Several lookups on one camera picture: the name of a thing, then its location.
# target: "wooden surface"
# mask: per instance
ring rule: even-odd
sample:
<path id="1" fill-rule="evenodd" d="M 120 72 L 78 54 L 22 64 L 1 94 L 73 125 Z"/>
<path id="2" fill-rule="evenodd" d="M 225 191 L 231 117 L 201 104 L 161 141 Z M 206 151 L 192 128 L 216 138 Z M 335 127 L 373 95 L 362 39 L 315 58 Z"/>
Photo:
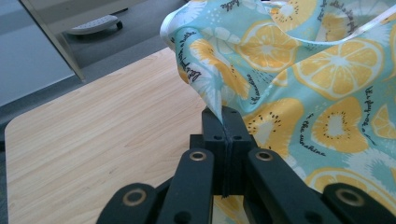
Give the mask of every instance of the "wooden surface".
<path id="1" fill-rule="evenodd" d="M 95 223 L 121 187 L 158 186 L 201 133 L 204 108 L 164 49 L 15 118 L 9 223 Z"/>

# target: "gray wall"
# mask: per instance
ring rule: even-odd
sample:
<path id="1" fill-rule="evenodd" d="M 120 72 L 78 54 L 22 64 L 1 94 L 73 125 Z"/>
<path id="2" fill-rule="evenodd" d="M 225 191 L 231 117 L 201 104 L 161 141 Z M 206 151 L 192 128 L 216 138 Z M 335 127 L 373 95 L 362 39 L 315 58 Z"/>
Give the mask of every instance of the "gray wall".
<path id="1" fill-rule="evenodd" d="M 75 73 L 17 0 L 0 0 L 0 106 Z"/>

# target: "teal fabric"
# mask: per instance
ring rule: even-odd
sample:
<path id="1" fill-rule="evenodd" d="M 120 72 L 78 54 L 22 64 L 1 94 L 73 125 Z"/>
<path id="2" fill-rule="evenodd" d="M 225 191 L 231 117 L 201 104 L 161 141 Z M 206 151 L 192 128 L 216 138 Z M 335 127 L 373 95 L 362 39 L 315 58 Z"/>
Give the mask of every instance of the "teal fabric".
<path id="1" fill-rule="evenodd" d="M 223 105 L 237 109 L 309 187 L 358 186 L 396 214 L 395 11 L 394 0 L 190 1 L 161 35 L 220 120 Z"/>

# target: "screw hole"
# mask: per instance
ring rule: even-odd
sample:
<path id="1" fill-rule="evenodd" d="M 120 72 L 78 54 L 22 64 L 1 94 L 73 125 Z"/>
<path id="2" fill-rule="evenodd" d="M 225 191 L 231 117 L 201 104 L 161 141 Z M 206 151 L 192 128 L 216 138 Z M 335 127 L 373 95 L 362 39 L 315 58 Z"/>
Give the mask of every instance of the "screw hole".
<path id="1" fill-rule="evenodd" d="M 194 151 L 190 154 L 190 159 L 193 161 L 203 161 L 206 159 L 206 154 L 201 151 Z"/>
<path id="2" fill-rule="evenodd" d="M 175 215 L 174 221 L 177 224 L 188 224 L 191 221 L 191 214 L 188 212 L 179 212 Z"/>
<path id="3" fill-rule="evenodd" d="M 261 161 L 271 161 L 273 159 L 273 156 L 268 152 L 258 152 L 256 153 L 256 158 Z"/>
<path id="4" fill-rule="evenodd" d="M 142 189 L 132 189 L 122 198 L 122 202 L 127 206 L 137 206 L 146 200 L 147 194 Z"/>
<path id="5" fill-rule="evenodd" d="M 335 192 L 335 195 L 343 203 L 349 204 L 351 206 L 360 207 L 364 205 L 363 198 L 352 189 L 338 189 Z"/>
<path id="6" fill-rule="evenodd" d="M 305 219 L 312 224 L 320 224 L 323 223 L 323 218 L 316 212 L 305 212 Z"/>

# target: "lemon slice print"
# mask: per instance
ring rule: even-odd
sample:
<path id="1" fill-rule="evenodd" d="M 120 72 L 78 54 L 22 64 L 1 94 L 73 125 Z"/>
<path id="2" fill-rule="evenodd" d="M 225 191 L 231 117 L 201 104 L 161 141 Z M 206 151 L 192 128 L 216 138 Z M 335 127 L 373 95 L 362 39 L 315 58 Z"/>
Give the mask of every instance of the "lemon slice print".
<path id="1" fill-rule="evenodd" d="M 250 88 L 245 78 L 235 69 L 233 64 L 229 63 L 222 55 L 217 53 L 213 46 L 205 39 L 198 39 L 190 45 L 191 54 L 205 63 L 209 67 L 218 70 L 224 83 L 235 91 L 241 98 L 248 98 L 248 90 Z"/>
<path id="2" fill-rule="evenodd" d="M 292 69 L 305 86 L 336 100 L 372 82 L 381 73 L 383 61 L 384 52 L 378 44 L 356 38 L 325 49 Z"/>
<path id="3" fill-rule="evenodd" d="M 282 72 L 280 72 L 271 82 L 280 87 L 288 86 L 287 70 L 283 70 Z"/>
<path id="4" fill-rule="evenodd" d="M 244 122 L 259 147 L 272 149 L 286 158 L 294 127 L 303 113 L 300 101 L 285 98 L 261 105 L 255 112 L 245 116 Z"/>
<path id="5" fill-rule="evenodd" d="M 284 34 L 272 21 L 253 23 L 236 52 L 250 66 L 265 72 L 280 72 L 292 65 L 299 42 Z"/>
<path id="6" fill-rule="evenodd" d="M 271 10 L 271 17 L 283 31 L 289 31 L 308 20 L 316 6 L 317 0 L 291 0 L 285 6 Z"/>
<path id="7" fill-rule="evenodd" d="M 227 198 L 222 198 L 219 195 L 214 196 L 214 205 L 237 224 L 248 223 L 243 201 L 243 196 L 231 195 Z"/>
<path id="8" fill-rule="evenodd" d="M 322 192 L 327 185 L 334 183 L 351 185 L 364 190 L 371 197 L 388 208 L 393 215 L 396 215 L 396 200 L 372 181 L 352 171 L 342 168 L 321 168 L 309 175 L 305 183 L 310 188 L 320 192 Z"/>
<path id="9" fill-rule="evenodd" d="M 327 108 L 312 126 L 312 140 L 323 147 L 341 152 L 359 152 L 367 149 L 366 138 L 358 129 L 361 106 L 354 97 L 348 97 Z"/>
<path id="10" fill-rule="evenodd" d="M 395 124 L 389 119 L 388 106 L 382 105 L 371 122 L 374 133 L 383 138 L 396 139 Z"/>

